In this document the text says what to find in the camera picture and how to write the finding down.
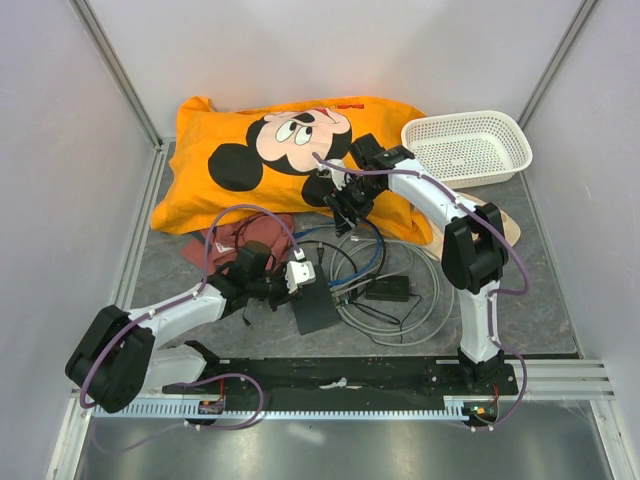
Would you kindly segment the black network switch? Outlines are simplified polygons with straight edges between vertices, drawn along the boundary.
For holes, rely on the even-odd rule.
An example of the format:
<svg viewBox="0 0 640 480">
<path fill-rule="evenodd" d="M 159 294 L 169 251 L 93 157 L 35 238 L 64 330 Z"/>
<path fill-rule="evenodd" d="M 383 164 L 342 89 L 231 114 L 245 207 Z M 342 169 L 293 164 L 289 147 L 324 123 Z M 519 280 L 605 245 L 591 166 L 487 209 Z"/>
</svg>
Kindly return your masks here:
<svg viewBox="0 0 640 480">
<path fill-rule="evenodd" d="M 328 280 L 320 265 L 314 264 L 315 280 L 303 285 L 291 301 L 296 324 L 302 336 L 340 323 Z"/>
</svg>

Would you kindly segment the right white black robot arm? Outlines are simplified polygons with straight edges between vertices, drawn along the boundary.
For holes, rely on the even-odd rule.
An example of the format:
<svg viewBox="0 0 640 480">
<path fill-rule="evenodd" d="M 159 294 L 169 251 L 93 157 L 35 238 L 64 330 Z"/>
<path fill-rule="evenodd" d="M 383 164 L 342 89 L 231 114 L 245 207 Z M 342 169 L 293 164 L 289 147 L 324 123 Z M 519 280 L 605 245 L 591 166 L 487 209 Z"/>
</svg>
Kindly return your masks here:
<svg viewBox="0 0 640 480">
<path fill-rule="evenodd" d="M 463 326 L 458 381 L 469 393 L 483 392 L 504 365 L 504 352 L 496 345 L 497 314 L 489 299 L 508 261 L 500 210 L 456 194 L 430 176 L 402 145 L 385 150 L 367 134 L 352 145 L 351 153 L 356 169 L 313 155 L 319 171 L 334 182 L 324 202 L 333 213 L 336 234 L 341 236 L 364 221 L 374 200 L 386 191 L 410 202 L 443 233 L 440 264 L 458 293 Z"/>
</svg>

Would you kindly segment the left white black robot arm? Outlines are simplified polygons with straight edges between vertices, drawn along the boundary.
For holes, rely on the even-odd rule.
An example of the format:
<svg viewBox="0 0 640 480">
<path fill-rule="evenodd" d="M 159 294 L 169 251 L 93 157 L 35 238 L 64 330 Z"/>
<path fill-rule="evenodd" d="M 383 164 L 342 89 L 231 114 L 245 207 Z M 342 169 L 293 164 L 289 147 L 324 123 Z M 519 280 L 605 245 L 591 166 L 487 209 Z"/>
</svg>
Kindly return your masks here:
<svg viewBox="0 0 640 480">
<path fill-rule="evenodd" d="M 81 406 L 117 413 L 140 393 L 173 384 L 188 384 L 198 393 L 215 389 L 220 371 L 204 347 L 193 341 L 175 348 L 167 344 L 243 309 L 251 299 L 277 309 L 316 279 L 300 249 L 275 268 L 268 266 L 271 259 L 266 245 L 250 241 L 234 260 L 164 302 L 131 311 L 102 308 L 65 366 L 67 378 L 80 389 Z"/>
</svg>

